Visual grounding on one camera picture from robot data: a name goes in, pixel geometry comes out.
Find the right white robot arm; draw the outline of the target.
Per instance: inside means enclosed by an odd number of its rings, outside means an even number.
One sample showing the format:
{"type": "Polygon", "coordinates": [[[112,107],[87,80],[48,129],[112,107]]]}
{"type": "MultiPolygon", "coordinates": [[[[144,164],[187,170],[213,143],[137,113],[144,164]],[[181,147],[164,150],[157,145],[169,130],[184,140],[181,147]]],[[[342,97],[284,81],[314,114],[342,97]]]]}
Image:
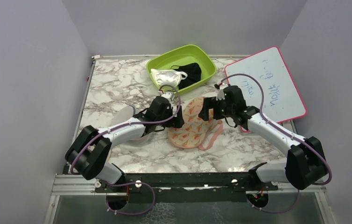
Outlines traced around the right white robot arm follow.
{"type": "Polygon", "coordinates": [[[198,116],[204,121],[231,118],[235,126],[260,135],[286,156],[284,162],[262,163],[248,171],[247,183],[254,190],[267,182],[288,182],[303,190],[331,175],[319,139],[305,138],[273,123],[259,108],[247,106],[241,89],[235,85],[220,89],[215,97],[204,98],[198,116]]]}

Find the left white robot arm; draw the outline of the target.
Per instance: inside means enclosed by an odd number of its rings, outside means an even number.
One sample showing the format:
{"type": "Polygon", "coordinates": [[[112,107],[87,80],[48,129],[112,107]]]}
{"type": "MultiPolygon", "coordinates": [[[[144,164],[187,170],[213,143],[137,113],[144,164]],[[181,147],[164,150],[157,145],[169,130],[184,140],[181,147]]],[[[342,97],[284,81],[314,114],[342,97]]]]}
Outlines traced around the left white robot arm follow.
{"type": "Polygon", "coordinates": [[[169,98],[157,96],[149,108],[127,121],[100,129],[91,125],[84,127],[65,154],[65,160],[70,164],[71,174],[82,175],[86,180],[100,179],[117,192],[124,188],[124,172],[107,161],[110,151],[154,132],[158,126],[181,127],[183,124],[181,102],[173,109],[169,98]]]}

